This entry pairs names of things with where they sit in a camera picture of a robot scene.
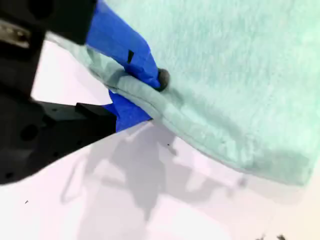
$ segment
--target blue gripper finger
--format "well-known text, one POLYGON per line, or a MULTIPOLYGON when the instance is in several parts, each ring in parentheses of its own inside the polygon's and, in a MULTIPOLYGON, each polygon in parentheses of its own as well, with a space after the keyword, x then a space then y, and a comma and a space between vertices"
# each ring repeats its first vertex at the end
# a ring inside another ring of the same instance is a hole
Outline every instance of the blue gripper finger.
POLYGON ((163 90, 168 79, 163 76, 151 55, 148 43, 103 0, 98 0, 86 43, 98 52, 113 58, 125 71, 149 86, 163 90))

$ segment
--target white table surface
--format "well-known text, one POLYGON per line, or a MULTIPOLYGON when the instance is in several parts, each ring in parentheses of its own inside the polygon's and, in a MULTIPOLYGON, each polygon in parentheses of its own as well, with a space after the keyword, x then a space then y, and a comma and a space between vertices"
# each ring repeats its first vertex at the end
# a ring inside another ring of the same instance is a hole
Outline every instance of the white table surface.
MULTIPOLYGON (((46 42, 32 96, 108 104, 108 90, 46 42)), ((142 123, 0 187, 0 239, 318 240, 320 171, 305 188, 236 172, 142 123)))

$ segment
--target towel fabric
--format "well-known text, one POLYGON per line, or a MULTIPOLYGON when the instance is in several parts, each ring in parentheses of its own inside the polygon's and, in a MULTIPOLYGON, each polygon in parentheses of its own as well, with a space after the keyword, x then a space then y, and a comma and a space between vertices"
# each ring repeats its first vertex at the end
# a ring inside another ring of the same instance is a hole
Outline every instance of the towel fabric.
POLYGON ((112 92, 232 168, 308 182, 320 150, 319 0, 106 2, 171 75, 157 92, 58 40, 112 92))

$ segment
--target black metal bracket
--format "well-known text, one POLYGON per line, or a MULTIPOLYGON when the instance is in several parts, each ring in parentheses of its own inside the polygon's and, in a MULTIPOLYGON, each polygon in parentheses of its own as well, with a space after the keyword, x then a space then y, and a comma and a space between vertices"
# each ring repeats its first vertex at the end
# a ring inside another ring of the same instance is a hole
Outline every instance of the black metal bracket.
POLYGON ((30 97, 46 32, 84 44, 94 7, 93 0, 0 0, 0 184, 116 132, 117 118, 103 106, 30 97))

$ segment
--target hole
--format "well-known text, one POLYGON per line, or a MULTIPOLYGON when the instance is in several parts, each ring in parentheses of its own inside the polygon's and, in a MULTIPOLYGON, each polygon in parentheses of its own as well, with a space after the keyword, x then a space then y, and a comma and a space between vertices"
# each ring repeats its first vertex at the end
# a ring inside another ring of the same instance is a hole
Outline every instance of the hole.
POLYGON ((54 1, 28 0, 28 9, 37 20, 42 20, 49 17, 53 13, 54 1))
POLYGON ((31 124, 22 129, 20 137, 23 141, 32 141, 38 135, 37 126, 31 124))
POLYGON ((7 173, 5 174, 5 178, 6 178, 6 179, 11 179, 11 178, 13 178, 14 175, 15 175, 15 174, 14 174, 13 172, 7 172, 7 173))
POLYGON ((131 50, 128 52, 128 60, 126 61, 128 64, 131 63, 132 58, 134 57, 135 53, 131 50))

